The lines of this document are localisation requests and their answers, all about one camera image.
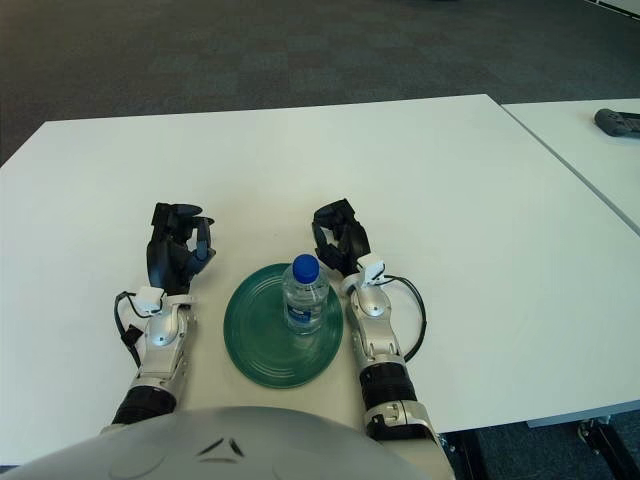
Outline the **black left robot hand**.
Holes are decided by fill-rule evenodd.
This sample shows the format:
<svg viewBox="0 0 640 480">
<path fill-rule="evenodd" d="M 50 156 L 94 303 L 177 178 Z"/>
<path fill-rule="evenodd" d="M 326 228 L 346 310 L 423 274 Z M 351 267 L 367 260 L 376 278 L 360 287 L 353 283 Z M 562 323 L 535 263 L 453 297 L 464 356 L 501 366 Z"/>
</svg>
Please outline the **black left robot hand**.
<svg viewBox="0 0 640 480">
<path fill-rule="evenodd" d="M 157 203 L 146 260 L 150 285 L 168 296 L 186 295 L 193 278 L 214 258 L 212 218 L 190 204 Z"/>
</svg>

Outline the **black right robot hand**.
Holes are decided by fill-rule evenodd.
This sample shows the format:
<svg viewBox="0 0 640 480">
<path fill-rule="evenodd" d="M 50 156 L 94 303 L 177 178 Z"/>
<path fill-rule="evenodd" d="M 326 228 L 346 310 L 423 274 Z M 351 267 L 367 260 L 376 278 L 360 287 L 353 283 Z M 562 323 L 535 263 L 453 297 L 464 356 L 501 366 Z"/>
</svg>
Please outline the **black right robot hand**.
<svg viewBox="0 0 640 480">
<path fill-rule="evenodd" d="M 347 199 L 319 208 L 313 216 L 316 256 L 344 277 L 358 272 L 358 259 L 371 252 L 364 227 Z"/>
</svg>

